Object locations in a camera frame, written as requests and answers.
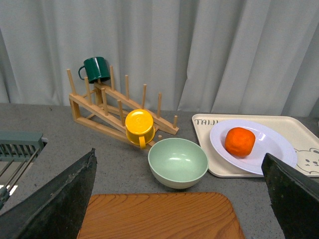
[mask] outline green bowl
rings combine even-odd
[[[196,143],[183,138],[167,138],[149,151],[153,175],[164,185],[184,189],[196,184],[207,172],[208,158]]]

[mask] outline white plate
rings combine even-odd
[[[231,155],[224,147],[226,135],[234,127],[246,128],[256,136],[252,152],[244,158]],[[224,120],[211,129],[209,136],[213,147],[224,159],[251,173],[263,175],[261,165],[266,153],[272,154],[293,168],[297,164],[297,154],[293,146],[276,131],[259,123],[243,119]]]

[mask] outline green mug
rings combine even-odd
[[[110,78],[110,72],[106,65],[106,61],[102,56],[96,56],[84,61],[84,65],[80,67],[78,74],[81,77],[80,71],[85,68],[86,74],[88,76],[89,83],[94,83],[98,79],[101,81],[106,81]]]

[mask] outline gray countertop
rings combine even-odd
[[[180,137],[198,143],[191,117],[194,112],[161,112],[173,121],[178,115],[176,135],[157,132],[163,138]],[[318,118],[296,118],[319,137]],[[92,194],[219,192],[231,202],[247,239],[284,239],[270,205],[264,178],[218,178],[207,172],[186,190],[159,183],[148,165],[148,153],[73,121],[71,108],[0,104],[0,130],[38,131],[48,139],[27,175],[0,214],[12,208],[50,181],[77,159],[96,149],[98,167]]]

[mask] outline orange fruit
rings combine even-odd
[[[225,139],[225,149],[230,154],[245,157],[251,153],[256,137],[248,129],[236,127],[229,130]]]

